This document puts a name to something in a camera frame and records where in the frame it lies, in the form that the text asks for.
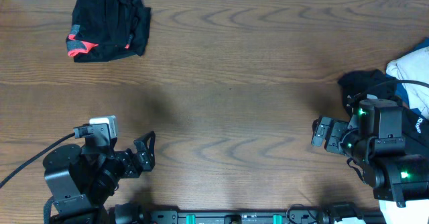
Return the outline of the black leggings with orange waistband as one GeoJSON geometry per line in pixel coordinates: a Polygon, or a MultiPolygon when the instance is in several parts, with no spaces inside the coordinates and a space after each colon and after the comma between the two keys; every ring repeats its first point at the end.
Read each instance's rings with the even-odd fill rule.
{"type": "Polygon", "coordinates": [[[151,8],[143,0],[76,0],[67,53],[79,63],[143,56],[150,22],[151,8]]]}

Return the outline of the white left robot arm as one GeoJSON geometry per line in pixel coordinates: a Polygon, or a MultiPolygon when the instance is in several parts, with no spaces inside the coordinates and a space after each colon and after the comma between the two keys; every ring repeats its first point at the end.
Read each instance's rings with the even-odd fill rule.
{"type": "Polygon", "coordinates": [[[150,223],[151,215],[137,203],[106,209],[106,200],[115,194],[119,181],[139,178],[155,166],[154,131],[134,140],[130,149],[106,156],[97,150],[68,144],[51,151],[43,161],[44,178],[52,196],[44,205],[44,223],[150,223]]]}

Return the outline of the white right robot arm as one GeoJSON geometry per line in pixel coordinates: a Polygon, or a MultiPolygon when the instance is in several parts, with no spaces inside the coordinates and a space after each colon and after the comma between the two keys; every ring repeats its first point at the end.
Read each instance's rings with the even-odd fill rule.
{"type": "Polygon", "coordinates": [[[349,121],[316,119],[312,145],[347,157],[387,223],[427,223],[428,142],[422,131],[403,126],[406,110],[394,101],[364,99],[352,112],[349,121]]]}

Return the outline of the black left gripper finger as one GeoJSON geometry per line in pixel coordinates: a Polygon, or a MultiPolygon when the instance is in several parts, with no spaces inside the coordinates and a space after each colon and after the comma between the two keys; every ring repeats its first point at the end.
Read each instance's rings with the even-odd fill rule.
{"type": "Polygon", "coordinates": [[[155,142],[156,134],[154,131],[150,131],[143,136],[134,140],[134,145],[138,152],[147,152],[148,154],[152,153],[155,155],[155,142]]]}
{"type": "Polygon", "coordinates": [[[147,152],[138,152],[137,160],[139,162],[139,167],[142,171],[152,171],[155,166],[155,156],[154,154],[147,152]]]}

